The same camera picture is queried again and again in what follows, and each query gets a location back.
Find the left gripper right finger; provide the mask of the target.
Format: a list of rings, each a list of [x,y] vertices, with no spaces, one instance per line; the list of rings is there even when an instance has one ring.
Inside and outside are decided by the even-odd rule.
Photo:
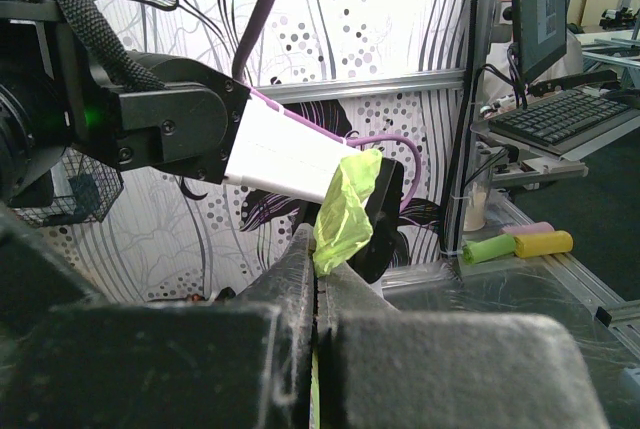
[[[325,428],[604,428],[567,329],[538,314],[401,311],[353,269],[317,281]]]

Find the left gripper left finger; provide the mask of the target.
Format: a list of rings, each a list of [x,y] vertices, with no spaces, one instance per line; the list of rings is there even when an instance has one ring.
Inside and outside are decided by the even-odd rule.
[[[5,428],[305,428],[312,229],[223,302],[109,304],[32,240],[1,246]]]

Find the green trash bag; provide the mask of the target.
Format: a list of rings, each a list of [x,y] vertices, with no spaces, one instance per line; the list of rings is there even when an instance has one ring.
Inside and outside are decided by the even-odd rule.
[[[381,163],[378,149],[357,151],[340,160],[313,230],[312,259],[317,277],[328,276],[370,242],[373,227],[365,206],[374,192]]]

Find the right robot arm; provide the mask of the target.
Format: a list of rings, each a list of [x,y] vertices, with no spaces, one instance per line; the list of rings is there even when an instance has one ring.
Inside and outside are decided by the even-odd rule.
[[[303,202],[318,274],[341,262],[378,281],[408,204],[402,167],[247,85],[275,0],[257,0],[230,74],[128,51],[93,0],[1,0],[1,200],[47,206],[68,148],[120,171],[247,185]]]

